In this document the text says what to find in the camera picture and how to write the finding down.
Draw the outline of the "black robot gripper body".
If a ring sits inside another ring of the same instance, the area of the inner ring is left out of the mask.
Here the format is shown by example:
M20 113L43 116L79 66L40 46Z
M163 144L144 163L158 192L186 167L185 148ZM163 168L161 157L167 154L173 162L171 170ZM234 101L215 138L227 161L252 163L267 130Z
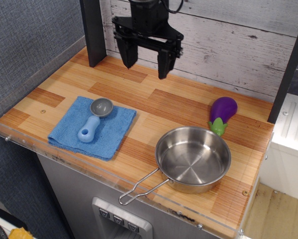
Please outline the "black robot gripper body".
M156 52L169 50L180 58L184 36L169 25L168 19L169 14L181 10L183 3L181 1L177 10L171 10L168 0L131 0L131 16L112 18L115 39L129 40Z

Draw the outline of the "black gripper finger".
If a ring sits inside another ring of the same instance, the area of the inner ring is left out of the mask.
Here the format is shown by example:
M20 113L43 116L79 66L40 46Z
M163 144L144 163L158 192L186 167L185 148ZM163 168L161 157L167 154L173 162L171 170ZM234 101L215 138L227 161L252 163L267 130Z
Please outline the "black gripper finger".
M158 52L158 77L165 79L167 74L173 70L176 55L169 50L161 50Z
M138 60L138 46L132 41L117 39L118 49L124 65L129 69Z

